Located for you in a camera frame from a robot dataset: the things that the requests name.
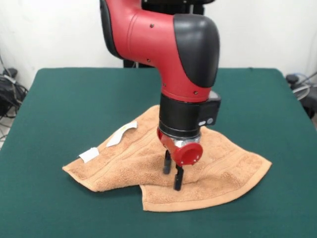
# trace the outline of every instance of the towel label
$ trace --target towel label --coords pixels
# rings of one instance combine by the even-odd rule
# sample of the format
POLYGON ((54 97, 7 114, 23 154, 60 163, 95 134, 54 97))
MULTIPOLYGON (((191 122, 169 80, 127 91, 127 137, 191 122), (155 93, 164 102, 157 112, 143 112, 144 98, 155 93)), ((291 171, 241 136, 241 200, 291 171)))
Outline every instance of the towel label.
POLYGON ((114 134, 113 137, 110 139, 110 141, 107 143, 107 147, 117 145, 120 143, 123 134, 131 128, 137 128, 138 123, 136 121, 130 122, 124 126, 122 126, 120 129, 118 129, 114 134))
POLYGON ((96 158, 98 155, 99 155, 98 148, 94 147, 80 154, 79 157, 83 159, 84 163, 87 163, 91 161, 92 159, 96 158))

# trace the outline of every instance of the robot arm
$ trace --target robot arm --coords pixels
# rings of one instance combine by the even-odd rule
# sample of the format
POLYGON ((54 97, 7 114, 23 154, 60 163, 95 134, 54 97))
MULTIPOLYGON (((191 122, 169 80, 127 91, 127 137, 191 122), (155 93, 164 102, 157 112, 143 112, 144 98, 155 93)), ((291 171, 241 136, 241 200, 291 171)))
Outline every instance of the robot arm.
POLYGON ((182 166, 195 164, 203 153, 200 127, 215 123, 220 106, 220 97, 211 93, 219 61, 217 27, 202 15, 143 10, 141 0, 100 4, 108 50, 160 72, 158 137, 167 148, 165 163, 170 157, 176 162, 174 188, 180 190, 182 166))

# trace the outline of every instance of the black cylindrical joint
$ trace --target black cylindrical joint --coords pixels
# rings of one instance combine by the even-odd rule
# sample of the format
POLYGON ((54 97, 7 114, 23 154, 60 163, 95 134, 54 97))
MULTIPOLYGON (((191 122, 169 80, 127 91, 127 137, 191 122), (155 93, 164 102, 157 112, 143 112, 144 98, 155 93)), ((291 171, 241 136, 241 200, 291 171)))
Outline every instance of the black cylindrical joint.
POLYGON ((220 103, 221 98, 215 92, 200 103, 180 102, 161 94, 159 129, 179 140, 199 136, 201 126, 215 124, 220 103))
POLYGON ((200 134, 200 105, 180 102, 161 94, 159 128, 171 138, 190 138, 200 134))

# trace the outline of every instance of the brown towel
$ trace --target brown towel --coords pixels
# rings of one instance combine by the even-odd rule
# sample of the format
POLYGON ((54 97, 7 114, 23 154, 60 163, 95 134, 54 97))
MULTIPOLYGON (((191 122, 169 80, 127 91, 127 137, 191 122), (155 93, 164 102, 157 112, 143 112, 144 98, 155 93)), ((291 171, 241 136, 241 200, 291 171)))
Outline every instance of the brown towel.
POLYGON ((63 170, 91 191, 106 191, 140 185, 143 209, 174 212, 220 205, 239 198, 267 173, 271 162, 245 151, 224 135, 202 127, 202 158, 184 166, 181 191, 173 190, 175 164, 164 175, 165 148, 157 138, 159 106, 136 118, 137 129, 130 129, 117 145, 98 146, 100 154, 84 163, 81 158, 63 170))

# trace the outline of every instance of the green felt surface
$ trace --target green felt surface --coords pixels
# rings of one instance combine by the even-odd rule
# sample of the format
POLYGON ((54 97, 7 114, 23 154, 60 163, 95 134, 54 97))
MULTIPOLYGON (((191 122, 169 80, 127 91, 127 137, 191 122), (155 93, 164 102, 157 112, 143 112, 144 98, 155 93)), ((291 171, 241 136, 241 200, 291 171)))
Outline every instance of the green felt surface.
POLYGON ((93 193, 61 167, 159 103, 155 69, 43 69, 0 152, 0 238, 316 237, 317 133, 275 69, 220 69, 220 131, 273 162, 243 197, 142 210, 138 186, 93 193))

